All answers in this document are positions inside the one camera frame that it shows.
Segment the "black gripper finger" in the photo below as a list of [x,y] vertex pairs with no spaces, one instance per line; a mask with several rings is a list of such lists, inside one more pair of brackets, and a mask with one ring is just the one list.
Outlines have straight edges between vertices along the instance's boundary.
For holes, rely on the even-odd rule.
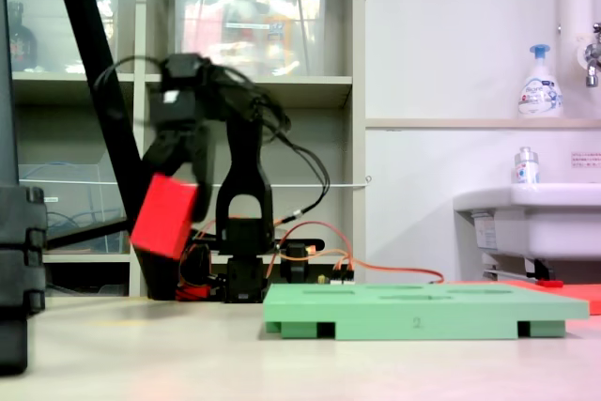
[[173,176],[189,161],[188,134],[181,131],[159,131],[142,159],[144,169],[150,174]]
[[192,171],[197,186],[192,216],[194,223],[203,221],[208,214],[213,188],[215,148],[210,126],[197,125],[189,139]]

